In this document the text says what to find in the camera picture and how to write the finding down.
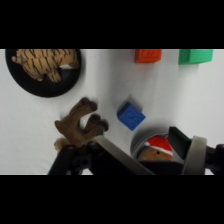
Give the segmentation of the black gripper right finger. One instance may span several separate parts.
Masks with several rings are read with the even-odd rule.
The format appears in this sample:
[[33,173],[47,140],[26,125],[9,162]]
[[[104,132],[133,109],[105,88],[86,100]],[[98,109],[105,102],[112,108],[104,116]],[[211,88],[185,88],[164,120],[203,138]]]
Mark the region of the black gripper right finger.
[[182,175],[204,175],[206,169],[224,175],[224,144],[212,148],[205,138],[190,139],[176,127],[169,128],[168,142],[184,161]]

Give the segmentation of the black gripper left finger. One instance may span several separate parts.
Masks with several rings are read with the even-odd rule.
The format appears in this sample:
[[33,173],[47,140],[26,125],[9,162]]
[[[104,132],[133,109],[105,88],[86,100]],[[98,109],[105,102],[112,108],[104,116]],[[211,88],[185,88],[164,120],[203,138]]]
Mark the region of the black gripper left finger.
[[49,175],[79,175],[89,169],[93,175],[153,175],[103,136],[84,143],[80,148],[65,138],[54,143],[57,157]]

